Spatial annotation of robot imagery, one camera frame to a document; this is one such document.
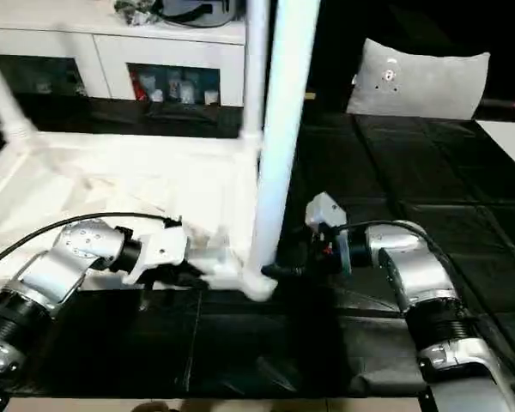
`black table surface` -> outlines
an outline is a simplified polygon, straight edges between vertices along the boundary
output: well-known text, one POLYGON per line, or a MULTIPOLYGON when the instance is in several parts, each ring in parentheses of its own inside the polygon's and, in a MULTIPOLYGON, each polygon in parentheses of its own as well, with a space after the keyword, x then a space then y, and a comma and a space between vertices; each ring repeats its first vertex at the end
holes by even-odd
MULTIPOLYGON (((228 108, 189 113, 196 117, 187 121, 178 113, 151 119, 136 102, 28 97, 21 103, 42 130, 232 138, 239 125, 239 111, 228 108)), ((478 124, 307 112, 285 233, 301 225, 306 203, 321 191, 352 221, 420 223, 515 340, 515 163, 478 124)), ((297 255, 281 243, 281 258, 297 255)), ((467 284, 455 282, 482 333, 514 360, 467 284)), ((77 294, 10 391, 275 398, 412 397, 424 389, 382 270, 283 282, 264 303, 237 292, 160 291, 139 312, 139 299, 137 291, 77 294)))

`white cabinet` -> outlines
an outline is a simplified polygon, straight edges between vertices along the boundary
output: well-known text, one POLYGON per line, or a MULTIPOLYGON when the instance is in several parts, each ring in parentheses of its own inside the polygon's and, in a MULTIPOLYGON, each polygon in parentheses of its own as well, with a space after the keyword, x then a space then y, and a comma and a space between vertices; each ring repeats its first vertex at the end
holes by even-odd
POLYGON ((154 73, 148 75, 153 82, 161 78, 160 88, 166 99, 167 72, 171 72, 182 80, 190 76, 193 83, 202 83, 197 86, 197 103, 203 103, 204 89, 215 89, 222 106, 242 106, 243 45, 108 35, 95 35, 94 40, 113 98, 135 99, 132 81, 139 82, 137 71, 145 71, 148 65, 148 72, 154 73), (194 77, 199 76, 200 80, 195 81, 194 77))
POLYGON ((110 97, 92 34, 0 28, 0 67, 15 91, 46 84, 66 89, 79 79, 87 95, 110 97))
POLYGON ((242 106, 244 21, 211 28, 164 22, 129 27, 113 5, 113 0, 0 0, 0 69, 11 88, 54 94, 83 88, 88 96, 114 99, 144 94, 149 99, 151 90, 164 101, 177 101, 173 74, 197 104, 207 95, 222 106, 242 106))

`red object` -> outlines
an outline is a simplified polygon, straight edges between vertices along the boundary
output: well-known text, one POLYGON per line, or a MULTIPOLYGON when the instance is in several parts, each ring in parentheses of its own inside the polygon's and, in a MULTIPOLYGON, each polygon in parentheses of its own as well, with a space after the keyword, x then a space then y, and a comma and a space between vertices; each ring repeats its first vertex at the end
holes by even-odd
POLYGON ((134 94, 136 95, 136 100, 145 101, 147 100, 147 94, 145 90, 143 90, 143 86, 137 79, 137 74, 133 71, 130 71, 130 79, 131 86, 134 88, 134 94))

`black cable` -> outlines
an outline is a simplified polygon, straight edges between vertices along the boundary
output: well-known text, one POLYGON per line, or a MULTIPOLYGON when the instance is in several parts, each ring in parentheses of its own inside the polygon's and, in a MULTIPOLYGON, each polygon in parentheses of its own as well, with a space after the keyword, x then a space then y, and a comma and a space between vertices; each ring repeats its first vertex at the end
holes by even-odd
POLYGON ((11 252, 19 247, 25 245, 28 241, 40 236, 43 233, 49 232, 50 230, 57 229, 58 227, 68 225, 69 223, 73 223, 75 221, 85 221, 87 219, 97 219, 100 217, 140 217, 143 219, 153 219, 168 222, 169 218, 160 215, 149 215, 146 213, 137 213, 137 212, 98 212, 98 213, 89 213, 87 215, 79 215, 73 216, 69 219, 63 219, 62 221, 56 221, 51 225, 42 227, 34 232, 28 234, 22 239, 17 240, 13 245, 8 246, 6 249, 0 252, 0 261, 8 256, 11 252))
MULTIPOLYGON (((479 302, 479 305, 481 305, 482 310, 492 319, 498 330, 500 331, 500 334, 504 337, 506 340, 509 348, 512 350, 512 352, 515 354, 515 340, 511 337, 509 334, 507 328, 500 322, 500 319, 494 311, 490 308, 488 303, 485 301, 485 299, 482 297, 482 294, 479 292, 479 290, 476 288, 475 284, 469 279, 467 275, 465 275, 464 271, 459 267, 458 264, 452 259, 447 253, 445 253, 440 245, 433 240, 431 236, 429 236, 427 233, 425 233, 422 229, 419 229, 418 227, 407 223, 403 221, 362 221, 358 223, 346 223, 344 225, 340 225, 337 227, 333 227, 332 230, 335 233, 339 233, 342 230, 349 230, 349 229, 356 229, 360 227, 370 227, 370 226, 378 226, 378 225, 387 225, 387 226, 393 226, 393 227, 401 227, 403 229, 408 230, 409 232, 415 234, 416 236, 424 239, 429 246, 429 249, 436 252, 437 255, 449 265, 449 269, 453 271, 454 273, 458 274, 463 281, 467 284, 468 288, 470 289, 471 293, 476 297, 477 301, 479 302)), ((483 339, 487 342, 488 346, 492 347, 494 351, 497 353, 497 355, 504 360, 508 368, 511 369, 511 372, 513 375, 515 375, 515 366, 512 364, 512 362, 509 362, 509 359, 507 359, 506 356, 502 354, 502 351, 499 348, 496 348, 496 345, 493 345, 492 342, 488 342, 488 340, 483 336, 483 339)))

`cushion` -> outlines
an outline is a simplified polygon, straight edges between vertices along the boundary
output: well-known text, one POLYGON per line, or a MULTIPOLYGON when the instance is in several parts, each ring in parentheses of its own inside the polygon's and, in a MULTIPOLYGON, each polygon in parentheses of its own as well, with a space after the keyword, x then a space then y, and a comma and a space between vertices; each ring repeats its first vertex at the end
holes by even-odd
POLYGON ((473 116, 490 53, 472 57, 407 54, 367 39, 347 112, 422 118, 473 116))

